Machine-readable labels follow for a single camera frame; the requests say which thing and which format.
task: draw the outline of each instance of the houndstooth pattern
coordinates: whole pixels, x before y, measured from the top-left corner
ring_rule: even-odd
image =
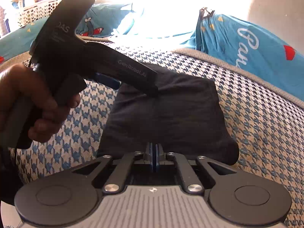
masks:
[[[171,52],[105,44],[139,62],[213,80],[227,130],[239,145],[235,167],[284,185],[292,196],[285,224],[304,227],[302,109],[257,83],[210,63]],[[49,142],[34,142],[30,149],[18,150],[18,167],[25,182],[95,158],[117,92],[92,81],[87,84],[79,107],[71,111]]]

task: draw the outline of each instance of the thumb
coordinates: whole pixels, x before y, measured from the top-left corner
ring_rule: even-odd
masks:
[[[42,77],[23,64],[16,64],[0,75],[0,111],[8,111],[19,95],[30,97],[43,110],[57,107]]]

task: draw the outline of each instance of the metal screw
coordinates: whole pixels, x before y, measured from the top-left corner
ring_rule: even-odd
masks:
[[[155,188],[155,187],[150,188],[150,189],[149,189],[149,191],[151,191],[151,192],[153,192],[153,193],[154,193],[154,192],[156,192],[156,191],[157,191],[157,188]]]
[[[108,192],[115,192],[119,190],[119,186],[116,184],[107,184],[104,188],[104,190]]]
[[[188,186],[188,190],[191,192],[199,192],[201,191],[203,188],[201,185],[198,184],[191,184]]]

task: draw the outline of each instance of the gray ribbed plate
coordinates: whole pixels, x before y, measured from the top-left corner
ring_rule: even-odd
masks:
[[[106,196],[98,209],[73,228],[229,228],[239,227],[218,217],[201,196],[179,186],[128,186]],[[273,227],[283,228],[283,224]]]

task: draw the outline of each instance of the dark fabric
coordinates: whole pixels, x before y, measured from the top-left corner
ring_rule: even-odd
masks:
[[[125,152],[144,151],[147,142],[161,143],[164,152],[198,155],[234,164],[237,143],[228,134],[213,81],[179,74],[159,65],[157,98],[123,84],[103,131],[98,156],[120,158]]]

